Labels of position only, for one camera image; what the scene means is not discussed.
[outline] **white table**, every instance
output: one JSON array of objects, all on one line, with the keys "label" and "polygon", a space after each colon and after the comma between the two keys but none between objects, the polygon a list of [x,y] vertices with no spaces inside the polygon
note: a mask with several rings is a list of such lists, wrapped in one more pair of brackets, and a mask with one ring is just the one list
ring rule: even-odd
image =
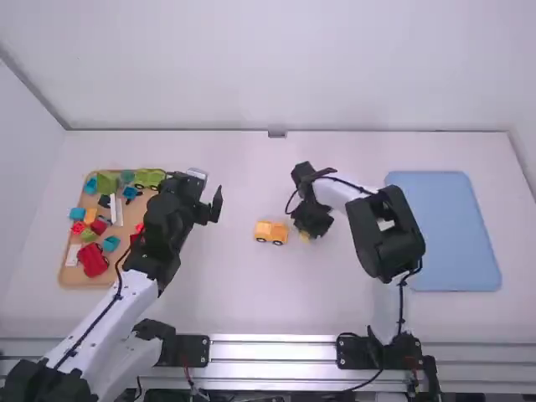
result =
[{"label": "white table", "polygon": [[[179,272],[148,317],[179,332],[364,333],[372,279],[359,265],[342,215],[335,214],[330,232],[312,245],[296,232],[279,248],[252,239],[258,219],[284,217],[293,190],[290,172],[306,160],[375,187],[392,170],[465,172],[502,272],[502,289],[408,289],[414,334],[435,343],[536,342],[531,316],[536,206],[503,132],[290,132],[287,139],[259,132],[77,133],[63,145],[21,264],[3,296],[0,336],[62,337],[102,297],[103,291],[66,291],[58,285],[67,215],[88,172],[139,167],[199,167],[210,173],[204,200],[219,184],[224,194],[219,223],[194,229]],[[536,354],[530,358],[536,363]]]}]

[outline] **cork board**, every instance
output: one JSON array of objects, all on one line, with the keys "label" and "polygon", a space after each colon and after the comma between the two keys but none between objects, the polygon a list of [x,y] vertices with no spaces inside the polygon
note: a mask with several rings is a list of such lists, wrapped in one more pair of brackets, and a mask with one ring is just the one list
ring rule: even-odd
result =
[{"label": "cork board", "polygon": [[[106,170],[106,172],[114,172],[119,173],[120,171],[114,171],[114,170]],[[85,183],[92,177],[94,177],[97,174],[97,172],[91,172],[86,177],[85,181],[81,184],[81,191],[80,191],[80,200],[77,207],[85,208],[86,210],[88,208],[97,208],[97,216],[103,215],[105,218],[110,219],[111,218],[111,210],[101,207],[98,202],[99,198],[101,196],[100,193],[96,193],[95,195],[89,195],[84,192],[84,185]],[[116,270],[114,268],[115,263],[123,253],[126,251],[128,246],[130,245],[130,235],[136,233],[136,225],[140,224],[143,221],[143,215],[145,214],[147,210],[147,201],[150,197],[155,195],[157,192],[151,190],[150,188],[144,188],[143,195],[137,196],[135,199],[133,199],[128,205],[126,205],[126,199],[121,195],[122,189],[117,190],[116,193],[116,201],[121,202],[122,210],[123,210],[123,226],[117,226],[112,225],[109,226],[106,231],[99,236],[97,240],[95,240],[96,243],[99,245],[102,245],[102,242],[104,239],[108,236],[116,236],[121,240],[121,243],[118,245],[118,247],[111,253],[107,253],[106,251],[103,252],[103,256],[108,259],[110,262],[110,265],[108,266],[108,269],[102,273],[101,275],[98,275],[93,278],[89,278],[84,273],[84,266],[77,262],[76,266],[67,266],[65,264],[67,260],[67,255],[69,253],[69,248],[71,245],[88,245],[90,242],[85,243],[82,241],[82,239],[77,235],[70,232],[69,239],[67,241],[67,245],[65,246],[65,252],[64,252],[64,258],[61,262],[61,266],[59,267],[59,274],[58,274],[58,282],[59,284],[66,289],[95,289],[95,288],[106,288],[110,287],[114,281],[117,278]]]}]

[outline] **blue toy block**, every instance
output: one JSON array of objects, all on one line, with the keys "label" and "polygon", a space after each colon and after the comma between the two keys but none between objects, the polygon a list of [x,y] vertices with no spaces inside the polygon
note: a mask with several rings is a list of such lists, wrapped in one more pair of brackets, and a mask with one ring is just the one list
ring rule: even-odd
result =
[{"label": "blue toy block", "polygon": [[105,252],[111,253],[117,248],[119,243],[121,243],[121,240],[115,236],[106,237],[102,242],[102,248]]},{"label": "blue toy block", "polygon": [[72,220],[84,220],[85,209],[84,208],[72,208],[70,210],[69,218]]},{"label": "blue toy block", "polygon": [[125,187],[123,190],[123,197],[126,199],[134,199],[137,196],[137,188]]},{"label": "blue toy block", "polygon": [[134,180],[134,177],[135,177],[135,174],[134,174],[134,171],[132,170],[123,170],[121,172],[121,182],[123,184],[130,183],[132,180]]},{"label": "blue toy block", "polygon": [[90,178],[84,186],[84,193],[93,195],[97,192],[97,179]]}]

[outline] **blue pad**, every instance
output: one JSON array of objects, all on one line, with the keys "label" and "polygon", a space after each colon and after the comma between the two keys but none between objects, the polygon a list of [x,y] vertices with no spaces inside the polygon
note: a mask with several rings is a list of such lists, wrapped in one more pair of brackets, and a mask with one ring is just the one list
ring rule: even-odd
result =
[{"label": "blue pad", "polygon": [[391,172],[425,236],[415,291],[496,291],[501,287],[492,244],[469,177],[462,172]]}]

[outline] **white wall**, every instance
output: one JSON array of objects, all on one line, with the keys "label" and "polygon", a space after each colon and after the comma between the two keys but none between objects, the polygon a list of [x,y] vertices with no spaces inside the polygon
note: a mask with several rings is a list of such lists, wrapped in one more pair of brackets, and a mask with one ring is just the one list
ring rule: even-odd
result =
[{"label": "white wall", "polygon": [[75,128],[509,129],[536,185],[532,0],[3,0]]},{"label": "white wall", "polygon": [[64,130],[0,61],[0,294],[17,267]]}]

